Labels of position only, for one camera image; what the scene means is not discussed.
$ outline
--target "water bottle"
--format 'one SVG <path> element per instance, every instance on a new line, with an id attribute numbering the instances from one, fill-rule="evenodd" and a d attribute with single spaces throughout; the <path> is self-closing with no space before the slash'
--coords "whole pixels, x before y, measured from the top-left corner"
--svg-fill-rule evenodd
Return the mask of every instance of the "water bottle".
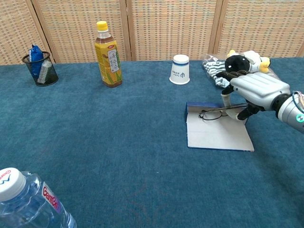
<path id="1" fill-rule="evenodd" d="M 13 228 L 77 228 L 37 174 L 15 168 L 0 171 L 0 220 Z"/>

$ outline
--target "striped cloth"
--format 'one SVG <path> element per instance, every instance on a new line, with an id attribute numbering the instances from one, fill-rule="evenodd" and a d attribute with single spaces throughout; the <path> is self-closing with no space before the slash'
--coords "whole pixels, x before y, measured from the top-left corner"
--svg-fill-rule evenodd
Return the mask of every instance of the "striped cloth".
<path id="1" fill-rule="evenodd" d="M 225 69 L 225 61 L 217 60 L 217 61 L 203 61 L 203 67 L 206 69 L 207 74 L 215 81 L 215 85 L 226 88 L 229 85 L 229 81 L 222 77 L 216 77 L 216 74 L 226 70 Z"/>

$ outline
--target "blue bag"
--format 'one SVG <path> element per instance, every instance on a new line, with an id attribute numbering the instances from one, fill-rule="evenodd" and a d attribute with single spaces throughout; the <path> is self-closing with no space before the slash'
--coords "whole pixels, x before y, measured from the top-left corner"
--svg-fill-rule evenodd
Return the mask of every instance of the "blue bag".
<path id="1" fill-rule="evenodd" d="M 37 45 L 32 45 L 32 48 L 29 50 L 28 54 L 30 62 L 35 62 L 43 59 L 43 53 Z M 31 74 L 34 78 L 38 79 L 42 62 L 43 61 L 31 64 Z"/>

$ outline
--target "white paper cup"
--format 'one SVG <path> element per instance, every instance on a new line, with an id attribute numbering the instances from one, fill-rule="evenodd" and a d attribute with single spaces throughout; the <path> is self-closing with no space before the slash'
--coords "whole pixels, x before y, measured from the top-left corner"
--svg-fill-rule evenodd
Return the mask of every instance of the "white paper cup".
<path id="1" fill-rule="evenodd" d="M 175 55 L 173 57 L 170 81 L 174 84 L 183 85 L 190 81 L 189 57 L 186 55 Z"/>

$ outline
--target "plastic bottle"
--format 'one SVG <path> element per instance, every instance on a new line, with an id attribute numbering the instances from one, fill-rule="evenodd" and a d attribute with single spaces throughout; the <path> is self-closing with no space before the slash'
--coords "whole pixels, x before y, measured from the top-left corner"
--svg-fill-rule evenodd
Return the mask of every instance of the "plastic bottle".
<path id="1" fill-rule="evenodd" d="M 76 221 L 37 174 L 0 171 L 0 220 L 14 228 L 76 228 Z"/>
<path id="2" fill-rule="evenodd" d="M 117 42 L 109 33 L 106 21 L 97 22 L 97 31 L 95 51 L 102 81 L 108 87 L 119 86 L 123 80 Z"/>

